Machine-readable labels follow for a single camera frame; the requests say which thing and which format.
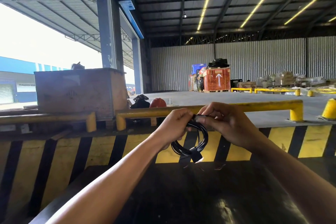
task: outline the sky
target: sky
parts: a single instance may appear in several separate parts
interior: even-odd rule
[[[55,67],[102,68],[101,54],[61,33],[0,4],[0,56]],[[124,66],[125,80],[134,84],[134,71]]]

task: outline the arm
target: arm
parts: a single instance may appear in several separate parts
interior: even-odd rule
[[[183,136],[191,118],[187,109],[172,111],[154,133],[70,199],[47,224],[112,223],[153,157]]]
[[[211,103],[198,122],[256,154],[312,224],[336,223],[336,188],[268,140],[238,106]]]

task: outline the black and yellow striped wall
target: black and yellow striped wall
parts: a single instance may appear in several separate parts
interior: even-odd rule
[[[271,141],[294,157],[335,156],[336,125],[260,128]],[[180,144],[198,144],[188,132]],[[28,205],[34,216],[56,198],[87,166],[114,165],[149,134],[0,142],[0,222]],[[203,161],[250,160],[251,153],[209,132]],[[171,147],[155,163],[189,163]]]

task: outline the fingernail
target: fingernail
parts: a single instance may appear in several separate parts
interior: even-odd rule
[[[205,122],[205,118],[204,117],[196,117],[195,121],[199,122],[199,123],[204,123]]]

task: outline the cable bundle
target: cable bundle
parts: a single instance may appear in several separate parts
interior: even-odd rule
[[[180,156],[191,157],[193,162],[197,163],[197,162],[200,162],[200,161],[203,160],[203,157],[200,154],[200,152],[204,149],[204,147],[208,143],[208,132],[202,124],[200,124],[198,122],[195,122],[193,120],[188,122],[187,127],[194,127],[198,131],[201,131],[203,133],[203,141],[199,142],[199,133],[198,133],[198,145],[196,147],[193,147],[190,150],[188,150],[188,149],[184,148],[183,146],[181,146],[178,143],[178,141],[172,142],[171,147],[176,154],[178,154]]]

